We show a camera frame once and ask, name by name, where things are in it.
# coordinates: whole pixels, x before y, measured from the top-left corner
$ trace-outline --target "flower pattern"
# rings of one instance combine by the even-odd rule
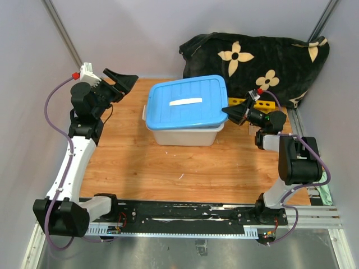
[[[278,85],[279,78],[275,77],[275,70],[271,69],[265,74],[265,77],[257,78],[256,84],[265,91],[269,88],[269,86],[274,87]]]
[[[308,91],[305,91],[302,95],[296,97],[296,98],[293,98],[293,99],[290,99],[290,101],[294,104],[294,108],[297,108],[298,107],[298,102],[300,100],[303,99],[304,95],[307,93]]]
[[[254,58],[254,56],[248,52],[240,52],[241,45],[239,41],[236,41],[232,45],[232,51],[222,51],[218,55],[224,61],[230,61],[228,67],[228,75],[231,77],[238,68],[239,62],[248,62]]]
[[[310,59],[312,60],[312,63],[314,63],[316,57],[318,56],[318,46],[323,46],[327,43],[327,39],[325,38],[320,44],[319,42],[309,43],[308,46],[303,46],[299,44],[292,44],[293,46],[299,47],[299,48],[308,48]]]

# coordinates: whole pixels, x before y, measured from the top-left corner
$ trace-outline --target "gray wall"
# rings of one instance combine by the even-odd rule
[[[330,56],[299,111],[333,175],[330,184],[359,266],[359,18],[357,0],[342,0],[323,35]]]
[[[181,77],[178,47],[225,31],[307,40],[328,0],[53,0],[74,46],[96,73]]]
[[[19,268],[35,225],[32,205],[53,183],[66,141],[47,126],[48,93],[77,70],[39,0],[0,9],[0,267]],[[69,89],[50,104],[68,126]]]

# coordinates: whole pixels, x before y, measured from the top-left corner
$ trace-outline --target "black pillow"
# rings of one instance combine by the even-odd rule
[[[296,108],[322,69],[329,44],[323,36],[308,43],[212,33],[195,36],[179,52],[186,61],[183,78],[221,75],[228,97],[244,98],[262,88],[273,92],[282,106]],[[269,94],[262,99],[273,101]]]

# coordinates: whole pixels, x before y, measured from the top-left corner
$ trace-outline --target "blue plastic box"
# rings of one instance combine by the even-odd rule
[[[227,90],[220,76],[154,85],[142,115],[160,145],[210,146],[224,127]]]
[[[152,131],[213,128],[227,120],[227,89],[218,75],[156,84],[150,90],[146,125]]]

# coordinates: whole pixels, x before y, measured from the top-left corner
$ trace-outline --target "wooden floor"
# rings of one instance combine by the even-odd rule
[[[278,154],[259,150],[248,126],[225,124],[209,147],[159,146],[142,120],[151,87],[138,80],[106,123],[81,187],[81,197],[254,203],[278,178]],[[289,122],[284,132],[290,132]],[[309,205],[303,189],[290,201]]]

